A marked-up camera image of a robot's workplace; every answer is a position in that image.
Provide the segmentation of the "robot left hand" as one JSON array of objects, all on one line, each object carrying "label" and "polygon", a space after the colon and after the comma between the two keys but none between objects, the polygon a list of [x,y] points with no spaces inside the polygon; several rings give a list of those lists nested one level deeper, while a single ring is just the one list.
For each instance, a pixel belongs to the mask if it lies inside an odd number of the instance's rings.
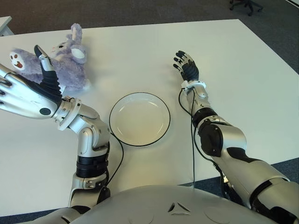
[{"label": "robot left hand", "polygon": [[34,51],[40,60],[42,82],[30,81],[1,65],[0,109],[31,119],[49,119],[60,107],[62,95],[50,57],[38,45]]}]

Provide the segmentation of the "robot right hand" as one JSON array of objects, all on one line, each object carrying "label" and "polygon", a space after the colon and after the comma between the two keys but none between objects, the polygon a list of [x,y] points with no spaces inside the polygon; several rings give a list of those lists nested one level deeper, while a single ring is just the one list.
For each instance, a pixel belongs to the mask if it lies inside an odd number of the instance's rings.
[{"label": "robot right hand", "polygon": [[173,59],[176,62],[173,67],[179,71],[184,81],[199,81],[199,69],[189,54],[179,50]]}]

